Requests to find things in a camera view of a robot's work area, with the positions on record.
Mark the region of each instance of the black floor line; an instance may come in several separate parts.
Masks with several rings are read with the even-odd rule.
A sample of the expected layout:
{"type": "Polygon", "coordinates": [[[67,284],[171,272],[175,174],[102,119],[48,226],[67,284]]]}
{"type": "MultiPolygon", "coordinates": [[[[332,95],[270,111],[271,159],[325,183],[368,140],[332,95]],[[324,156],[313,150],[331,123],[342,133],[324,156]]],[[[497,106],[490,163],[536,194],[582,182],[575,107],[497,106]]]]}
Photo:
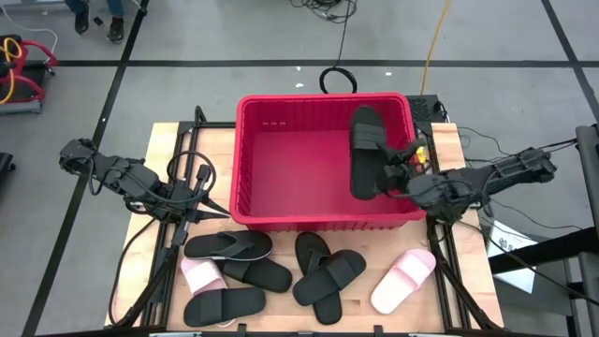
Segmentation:
{"type": "MultiPolygon", "coordinates": [[[[335,60],[64,60],[59,66],[147,66],[147,67],[260,67],[260,66],[331,66],[335,60]]],[[[340,66],[395,66],[423,67],[426,60],[342,60],[340,66]]],[[[431,60],[430,67],[464,68],[563,68],[579,65],[581,67],[599,67],[599,61],[498,61],[498,60],[431,60]]]]}
{"type": "Polygon", "coordinates": [[[597,102],[597,96],[595,96],[594,90],[589,84],[589,80],[582,69],[581,63],[578,61],[576,54],[574,53],[574,49],[568,40],[568,37],[565,35],[563,31],[562,24],[558,19],[553,6],[549,2],[549,0],[541,0],[543,7],[545,8],[545,12],[549,17],[549,21],[555,30],[555,34],[558,36],[560,43],[562,44],[563,51],[565,52],[568,61],[572,62],[574,74],[577,77],[578,84],[580,85],[580,89],[582,89],[582,93],[587,99],[587,103],[591,108],[591,112],[595,117],[595,120],[599,121],[599,103],[597,102]]]}
{"type": "MultiPolygon", "coordinates": [[[[141,2],[141,5],[143,7],[147,7],[148,1],[149,0],[143,0],[141,2]]],[[[102,111],[98,118],[98,123],[93,136],[93,141],[96,146],[100,145],[102,137],[104,136],[106,124],[110,118],[110,113],[112,112],[114,101],[116,100],[116,96],[118,95],[119,89],[121,87],[121,82],[123,81],[123,75],[126,69],[125,63],[131,56],[131,51],[133,50],[133,46],[135,45],[135,40],[138,36],[139,28],[141,26],[142,21],[143,15],[140,12],[138,12],[133,22],[129,38],[127,39],[126,45],[124,46],[123,57],[121,58],[121,61],[119,61],[120,65],[116,70],[114,79],[112,80],[112,85],[110,86],[109,92],[107,94],[106,102],[104,103],[104,107],[102,108],[102,111]]],[[[27,316],[27,320],[22,331],[22,336],[30,337],[35,336],[36,334],[37,327],[39,326],[39,321],[41,320],[41,317],[43,315],[44,307],[46,306],[48,296],[50,295],[51,288],[56,277],[56,273],[58,272],[58,269],[60,267],[60,261],[63,258],[63,254],[65,253],[66,244],[68,243],[68,237],[70,236],[73,225],[75,224],[77,212],[79,210],[83,195],[85,194],[85,188],[86,179],[84,177],[80,177],[77,180],[73,196],[71,197],[71,200],[68,204],[68,208],[66,209],[63,224],[61,225],[60,231],[58,232],[58,237],[56,238],[56,242],[54,244],[54,247],[52,248],[50,260],[48,261],[48,265],[46,266],[46,270],[44,271],[44,275],[42,276],[41,283],[39,284],[39,288],[37,289],[36,297],[34,299],[31,310],[29,311],[29,316],[27,316]]]]}

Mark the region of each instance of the gray floor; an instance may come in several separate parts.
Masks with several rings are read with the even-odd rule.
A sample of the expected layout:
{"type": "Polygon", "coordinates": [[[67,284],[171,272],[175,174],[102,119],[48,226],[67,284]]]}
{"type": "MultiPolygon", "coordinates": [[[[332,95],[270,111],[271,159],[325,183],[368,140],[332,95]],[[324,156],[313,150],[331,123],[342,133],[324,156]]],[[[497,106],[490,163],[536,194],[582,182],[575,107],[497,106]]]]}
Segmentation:
{"type": "MultiPolygon", "coordinates": [[[[95,1],[105,22],[102,1],[95,1]]],[[[596,0],[553,0],[579,60],[599,60],[596,0]]],[[[426,57],[442,0],[361,0],[350,19],[343,58],[422,60],[426,57]]],[[[127,2],[130,29],[135,9],[127,2]]],[[[150,0],[132,50],[132,60],[277,60],[337,56],[343,27],[323,22],[283,0],[150,0]]],[[[63,7],[12,10],[16,22],[49,27],[60,40],[62,60],[119,60],[124,44],[110,45],[104,28],[84,37],[71,28],[63,7]]],[[[0,17],[0,32],[22,33],[51,44],[47,33],[20,32],[0,17]]],[[[454,0],[439,39],[438,60],[567,61],[540,1],[454,0]]],[[[252,94],[319,93],[318,66],[128,67],[102,140],[105,154],[141,157],[155,122],[189,120],[199,104],[211,121],[232,121],[237,102],[252,94]]],[[[361,92],[415,95],[420,67],[349,67],[361,92]]],[[[599,69],[584,69],[599,89],[599,69]]],[[[59,67],[50,79],[40,116],[0,117],[0,144],[19,166],[0,195],[0,326],[3,335],[22,333],[65,216],[76,178],[58,168],[58,152],[70,139],[90,138],[104,106],[114,67],[59,67]]],[[[331,74],[328,88],[348,84],[331,74]]],[[[445,103],[451,120],[492,135],[503,150],[571,138],[577,125],[595,122],[571,68],[431,69],[427,93],[445,103]]],[[[491,141],[471,137],[470,157],[498,154],[491,141]]],[[[548,184],[518,186],[497,198],[551,226],[588,227],[591,213],[577,152],[554,155],[558,176],[548,184]]],[[[555,237],[562,229],[537,227],[496,208],[497,219],[518,230],[555,237]]],[[[37,333],[99,329],[104,323],[116,261],[129,213],[106,192],[83,198],[65,256],[37,333]]],[[[565,334],[562,318],[503,306],[506,325],[517,331],[565,334]]]]}

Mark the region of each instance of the black slipper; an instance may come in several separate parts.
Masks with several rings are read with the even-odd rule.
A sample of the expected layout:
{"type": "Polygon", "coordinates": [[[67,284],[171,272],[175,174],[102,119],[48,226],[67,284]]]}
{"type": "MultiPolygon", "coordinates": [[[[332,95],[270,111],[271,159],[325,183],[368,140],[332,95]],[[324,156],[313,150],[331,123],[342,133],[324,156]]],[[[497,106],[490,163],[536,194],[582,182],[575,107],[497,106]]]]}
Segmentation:
{"type": "Polygon", "coordinates": [[[216,289],[199,293],[183,311],[188,327],[205,327],[264,310],[266,296],[258,288],[216,289]]]}
{"type": "Polygon", "coordinates": [[[258,261],[218,261],[221,272],[239,282],[284,293],[291,286],[291,271],[267,258],[258,261]]]}
{"type": "Polygon", "coordinates": [[[354,112],[350,132],[352,196],[370,200],[378,192],[377,179],[384,174],[387,158],[380,146],[387,144],[385,125],[378,111],[360,107],[354,112]]]}
{"type": "Polygon", "coordinates": [[[272,240],[254,230],[224,231],[191,238],[185,245],[187,258],[211,258],[254,261],[272,252],[272,240]]]}
{"type": "MultiPolygon", "coordinates": [[[[302,274],[307,274],[322,265],[330,256],[327,243],[316,233],[303,232],[296,239],[296,256],[302,274]]],[[[320,324],[339,322],[343,314],[339,292],[334,292],[314,303],[314,314],[320,324]]]]}
{"type": "Polygon", "coordinates": [[[293,297],[299,305],[314,304],[343,290],[365,270],[366,260],[362,255],[352,250],[341,250],[302,277],[293,286],[293,297]]]}

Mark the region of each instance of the pink slipper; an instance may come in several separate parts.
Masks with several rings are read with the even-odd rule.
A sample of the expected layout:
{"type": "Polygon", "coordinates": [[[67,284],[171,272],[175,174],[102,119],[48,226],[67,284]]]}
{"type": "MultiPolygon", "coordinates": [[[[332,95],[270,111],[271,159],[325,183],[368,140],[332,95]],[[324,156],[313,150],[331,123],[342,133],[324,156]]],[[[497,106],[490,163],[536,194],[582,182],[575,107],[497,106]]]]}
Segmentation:
{"type": "Polygon", "coordinates": [[[435,258],[424,249],[403,253],[376,286],[371,295],[374,309],[391,314],[410,294],[420,288],[435,266],[435,258]]]}
{"type": "MultiPolygon", "coordinates": [[[[192,260],[184,257],[181,260],[181,271],[194,296],[208,290],[227,289],[221,272],[211,259],[192,260]]],[[[233,322],[235,322],[235,319],[216,324],[216,326],[226,328],[233,322]]]]}

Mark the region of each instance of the red plastic basket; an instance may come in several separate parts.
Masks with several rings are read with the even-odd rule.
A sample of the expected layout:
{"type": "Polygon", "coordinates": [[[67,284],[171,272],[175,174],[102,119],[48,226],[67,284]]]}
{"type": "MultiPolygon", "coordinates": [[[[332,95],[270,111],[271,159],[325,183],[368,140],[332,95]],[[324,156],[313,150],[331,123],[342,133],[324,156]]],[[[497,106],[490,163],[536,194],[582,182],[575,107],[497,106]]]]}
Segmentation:
{"type": "Polygon", "coordinates": [[[364,230],[424,217],[407,199],[350,193],[349,129],[361,105],[381,112],[387,142],[415,139],[400,94],[252,95],[238,106],[230,210],[253,230],[364,230]]]}

